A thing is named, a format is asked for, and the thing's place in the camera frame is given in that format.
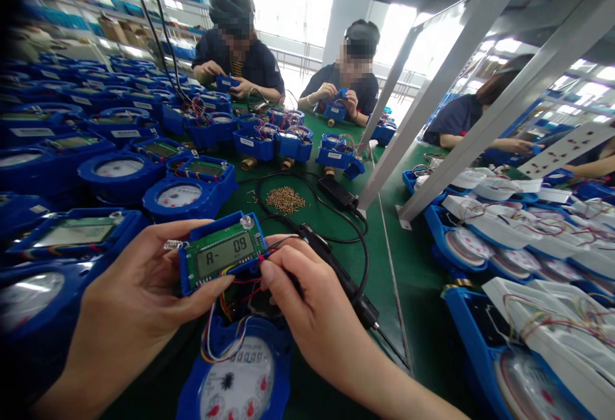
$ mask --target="blue water meter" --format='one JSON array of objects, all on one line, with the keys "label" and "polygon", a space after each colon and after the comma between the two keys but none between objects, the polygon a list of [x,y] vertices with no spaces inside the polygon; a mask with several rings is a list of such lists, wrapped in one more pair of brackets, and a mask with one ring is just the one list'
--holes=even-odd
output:
[{"label": "blue water meter", "polygon": [[79,166],[79,176],[104,204],[140,204],[143,195],[165,176],[165,167],[128,150],[96,156]]},{"label": "blue water meter", "polygon": [[88,128],[115,143],[118,148],[127,145],[135,137],[151,137],[162,134],[162,129],[149,112],[140,108],[111,108],[90,116]]},{"label": "blue water meter", "polygon": [[0,141],[4,147],[34,144],[44,137],[86,128],[79,106],[67,103],[26,104],[0,113]]},{"label": "blue water meter", "polygon": [[119,95],[103,89],[64,88],[62,95],[65,101],[81,106],[87,115],[98,114],[104,109],[119,108],[122,105]]},{"label": "blue water meter", "polygon": [[179,397],[177,420],[282,419],[290,395],[290,331],[254,316],[230,327],[213,319],[202,344],[210,342],[216,356],[229,351],[232,356],[220,362],[197,357]]}]

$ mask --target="dark blue shirt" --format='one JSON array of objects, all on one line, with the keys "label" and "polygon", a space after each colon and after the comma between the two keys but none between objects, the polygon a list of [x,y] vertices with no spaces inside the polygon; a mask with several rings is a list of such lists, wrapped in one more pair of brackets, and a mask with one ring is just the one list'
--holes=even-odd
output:
[{"label": "dark blue shirt", "polygon": [[466,136],[482,117],[476,95],[463,95],[446,104],[423,135],[423,141],[440,146],[440,134]]},{"label": "dark blue shirt", "polygon": [[[322,83],[330,83],[335,86],[336,89],[342,87],[340,83],[340,69],[337,63],[332,63],[325,67],[322,67],[307,83],[307,86],[299,98],[306,97],[307,95],[316,92]],[[378,99],[378,80],[373,73],[364,74],[361,79],[352,83],[350,89],[354,90],[357,94],[357,111],[361,114],[369,116],[372,114],[374,107],[376,106],[376,100]],[[317,113],[324,113],[327,108],[327,103],[330,99],[321,100],[314,106],[314,111]],[[346,114],[345,120],[351,120],[354,117],[350,117]]]},{"label": "dark blue shirt", "polygon": [[[192,67],[213,60],[227,75],[231,74],[231,55],[218,29],[208,29],[197,44],[197,55]],[[284,95],[284,81],[271,50],[258,39],[252,41],[245,54],[242,74],[245,79],[260,87],[274,88]]]}]

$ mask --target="window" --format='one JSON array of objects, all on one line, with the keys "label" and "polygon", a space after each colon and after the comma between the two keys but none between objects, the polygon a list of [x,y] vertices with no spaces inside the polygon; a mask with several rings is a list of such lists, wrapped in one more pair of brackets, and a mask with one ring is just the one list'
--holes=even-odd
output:
[{"label": "window", "polygon": [[324,47],[333,0],[254,0],[254,25],[265,33]]}]

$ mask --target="power adapter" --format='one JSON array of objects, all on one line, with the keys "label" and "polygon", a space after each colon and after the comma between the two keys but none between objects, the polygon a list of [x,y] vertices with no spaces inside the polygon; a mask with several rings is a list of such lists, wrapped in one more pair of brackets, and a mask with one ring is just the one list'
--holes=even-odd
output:
[{"label": "power adapter", "polygon": [[336,179],[324,177],[318,180],[318,187],[340,211],[354,212],[357,209],[357,198],[350,194]]}]

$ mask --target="lcd display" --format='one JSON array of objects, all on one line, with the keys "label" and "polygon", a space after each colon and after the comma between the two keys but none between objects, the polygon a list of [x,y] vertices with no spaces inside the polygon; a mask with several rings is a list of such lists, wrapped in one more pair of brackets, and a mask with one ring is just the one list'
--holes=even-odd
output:
[{"label": "lcd display", "polygon": [[217,246],[197,254],[197,267],[201,278],[214,271],[234,265],[240,259],[254,253],[254,243],[249,232],[245,232]]}]

